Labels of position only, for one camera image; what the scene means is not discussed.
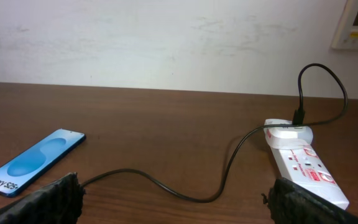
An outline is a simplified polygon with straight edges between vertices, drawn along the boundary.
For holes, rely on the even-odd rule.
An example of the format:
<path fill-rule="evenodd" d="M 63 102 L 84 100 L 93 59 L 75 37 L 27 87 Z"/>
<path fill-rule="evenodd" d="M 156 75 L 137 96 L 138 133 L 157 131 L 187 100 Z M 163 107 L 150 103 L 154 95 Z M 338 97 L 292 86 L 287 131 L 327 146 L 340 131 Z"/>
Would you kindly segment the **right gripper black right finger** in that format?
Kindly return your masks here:
<path fill-rule="evenodd" d="M 357 216 L 286 178 L 262 196 L 275 224 L 358 224 Z"/>

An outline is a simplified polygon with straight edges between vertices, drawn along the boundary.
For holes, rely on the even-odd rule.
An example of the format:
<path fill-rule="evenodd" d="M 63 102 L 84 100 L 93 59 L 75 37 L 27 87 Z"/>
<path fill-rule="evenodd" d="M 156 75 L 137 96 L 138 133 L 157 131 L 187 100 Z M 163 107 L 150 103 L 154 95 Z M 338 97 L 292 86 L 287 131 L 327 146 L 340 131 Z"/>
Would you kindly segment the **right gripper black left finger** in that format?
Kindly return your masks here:
<path fill-rule="evenodd" d="M 76 224 L 84 194 L 77 173 L 71 172 L 0 208 L 0 224 Z"/>

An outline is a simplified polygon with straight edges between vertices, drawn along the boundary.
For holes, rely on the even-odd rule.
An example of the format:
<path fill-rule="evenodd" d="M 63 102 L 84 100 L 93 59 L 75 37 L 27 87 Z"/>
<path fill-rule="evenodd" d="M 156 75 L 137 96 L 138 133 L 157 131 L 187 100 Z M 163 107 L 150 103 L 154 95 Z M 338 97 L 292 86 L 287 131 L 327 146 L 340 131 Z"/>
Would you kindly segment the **blue smartphone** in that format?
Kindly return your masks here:
<path fill-rule="evenodd" d="M 0 167 L 0 195 L 15 197 L 86 139 L 58 129 Z"/>

